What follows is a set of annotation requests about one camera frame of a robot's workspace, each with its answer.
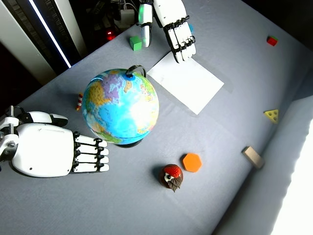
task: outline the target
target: beige rectangular block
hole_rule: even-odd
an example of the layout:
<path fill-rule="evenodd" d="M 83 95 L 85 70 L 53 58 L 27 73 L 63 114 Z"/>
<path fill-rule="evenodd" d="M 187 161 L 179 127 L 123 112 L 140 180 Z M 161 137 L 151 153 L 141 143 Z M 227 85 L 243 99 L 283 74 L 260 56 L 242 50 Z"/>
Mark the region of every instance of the beige rectangular block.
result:
<path fill-rule="evenodd" d="M 251 146 L 245 148 L 242 153 L 257 169 L 260 169 L 265 163 L 264 159 Z"/>

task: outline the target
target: brown toy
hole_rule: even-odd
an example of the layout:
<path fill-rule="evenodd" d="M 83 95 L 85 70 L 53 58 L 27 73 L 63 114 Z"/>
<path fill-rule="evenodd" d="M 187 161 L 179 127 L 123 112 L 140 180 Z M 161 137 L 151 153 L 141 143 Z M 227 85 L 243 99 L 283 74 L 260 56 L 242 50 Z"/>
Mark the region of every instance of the brown toy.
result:
<path fill-rule="evenodd" d="M 191 172 L 197 172 L 202 166 L 202 162 L 199 155 L 194 153 L 186 154 L 186 156 L 182 159 L 182 164 L 185 170 Z"/>
<path fill-rule="evenodd" d="M 178 165 L 168 164 L 160 171 L 159 180 L 164 187 L 175 192 L 183 180 L 182 170 Z"/>

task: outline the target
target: red and white striped object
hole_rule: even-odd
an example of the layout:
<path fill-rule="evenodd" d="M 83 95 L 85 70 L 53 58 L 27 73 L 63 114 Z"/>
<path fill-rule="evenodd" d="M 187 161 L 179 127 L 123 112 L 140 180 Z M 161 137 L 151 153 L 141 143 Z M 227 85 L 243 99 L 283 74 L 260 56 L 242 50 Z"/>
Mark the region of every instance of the red and white striped object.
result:
<path fill-rule="evenodd" d="M 77 102 L 77 105 L 76 105 L 76 110 L 77 111 L 81 109 L 82 102 L 83 102 L 83 94 L 79 93 L 79 95 L 78 95 L 78 102 Z"/>

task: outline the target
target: gray tabletop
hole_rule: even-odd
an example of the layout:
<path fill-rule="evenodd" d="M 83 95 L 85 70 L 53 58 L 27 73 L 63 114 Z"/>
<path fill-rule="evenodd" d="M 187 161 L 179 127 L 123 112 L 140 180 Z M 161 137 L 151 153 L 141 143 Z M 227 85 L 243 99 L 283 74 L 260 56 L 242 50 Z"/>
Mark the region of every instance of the gray tabletop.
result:
<path fill-rule="evenodd" d="M 223 88 L 196 116 L 149 78 L 160 101 L 157 124 L 136 147 L 110 144 L 108 172 L 39 179 L 2 164 L 2 235 L 202 235 L 214 230 L 251 169 L 241 150 L 252 145 L 261 152 L 272 131 L 263 111 L 284 109 L 312 58 L 240 0 L 184 3 L 197 40 L 194 59 L 221 79 Z M 20 105 L 67 116 L 67 129 L 93 136 L 75 111 L 77 94 L 102 71 L 134 64 L 149 70 L 169 51 L 156 23 L 152 33 L 151 46 L 133 52 L 128 38 L 139 35 L 140 28 L 130 28 Z M 269 34 L 279 39 L 277 46 L 266 43 Z M 173 193 L 156 174 L 166 164 L 181 165 L 187 152 L 198 153 L 203 166 L 197 173 L 184 171 L 182 187 Z"/>

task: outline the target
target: globe stand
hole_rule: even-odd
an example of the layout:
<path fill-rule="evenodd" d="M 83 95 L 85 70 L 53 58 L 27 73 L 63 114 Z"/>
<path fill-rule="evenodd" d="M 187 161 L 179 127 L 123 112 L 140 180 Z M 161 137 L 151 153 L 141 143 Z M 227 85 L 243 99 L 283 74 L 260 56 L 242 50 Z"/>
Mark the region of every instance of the globe stand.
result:
<path fill-rule="evenodd" d="M 131 148 L 135 147 L 137 144 L 139 144 L 143 139 L 136 141 L 134 143 L 129 143 L 129 144 L 116 144 L 116 146 L 121 147 L 121 148 Z"/>

